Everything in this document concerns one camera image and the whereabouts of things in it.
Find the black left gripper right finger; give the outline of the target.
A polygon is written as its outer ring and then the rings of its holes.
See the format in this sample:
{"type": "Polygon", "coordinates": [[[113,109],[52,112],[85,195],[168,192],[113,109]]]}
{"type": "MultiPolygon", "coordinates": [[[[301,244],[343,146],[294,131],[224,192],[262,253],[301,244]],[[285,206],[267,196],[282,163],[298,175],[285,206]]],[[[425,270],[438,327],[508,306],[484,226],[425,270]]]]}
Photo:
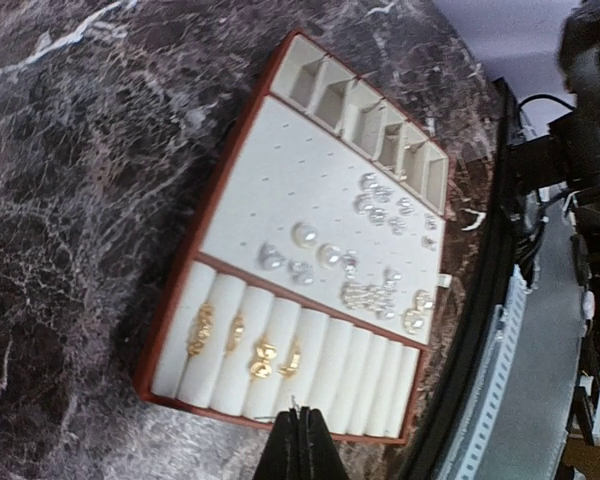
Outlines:
{"type": "Polygon", "coordinates": [[[302,407],[299,418],[299,473],[301,479],[348,480],[322,413],[302,407]]]}

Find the red jewelry tray insert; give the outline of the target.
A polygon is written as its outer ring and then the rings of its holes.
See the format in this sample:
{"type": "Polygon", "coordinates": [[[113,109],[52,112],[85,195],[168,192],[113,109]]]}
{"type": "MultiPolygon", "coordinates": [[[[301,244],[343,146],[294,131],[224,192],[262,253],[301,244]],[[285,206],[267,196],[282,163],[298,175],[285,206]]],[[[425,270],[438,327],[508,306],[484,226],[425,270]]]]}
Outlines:
{"type": "Polygon", "coordinates": [[[274,50],[177,256],[134,387],[267,428],[407,440],[440,285],[450,160],[300,31],[274,50]]]}

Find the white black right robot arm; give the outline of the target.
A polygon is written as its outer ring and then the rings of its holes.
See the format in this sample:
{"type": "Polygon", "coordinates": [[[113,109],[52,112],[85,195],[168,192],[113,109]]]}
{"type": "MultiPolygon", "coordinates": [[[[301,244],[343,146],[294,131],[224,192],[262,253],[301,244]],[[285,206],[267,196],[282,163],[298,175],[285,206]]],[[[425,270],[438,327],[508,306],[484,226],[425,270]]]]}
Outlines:
{"type": "Polygon", "coordinates": [[[558,65],[575,105],[549,94],[519,103],[546,99],[568,110],[548,124],[546,135],[509,148],[516,186],[524,193],[559,183],[568,191],[600,186],[600,1],[583,1],[566,18],[558,65]]]}

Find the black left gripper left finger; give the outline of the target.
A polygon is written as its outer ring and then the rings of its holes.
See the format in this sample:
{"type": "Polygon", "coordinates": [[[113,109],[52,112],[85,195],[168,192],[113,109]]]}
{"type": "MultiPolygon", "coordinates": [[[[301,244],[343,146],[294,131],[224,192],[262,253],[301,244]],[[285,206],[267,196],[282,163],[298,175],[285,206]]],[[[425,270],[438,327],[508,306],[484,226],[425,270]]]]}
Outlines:
{"type": "Polygon", "coordinates": [[[303,411],[304,408],[291,408],[276,416],[253,480],[303,478],[300,452],[303,411]]]}

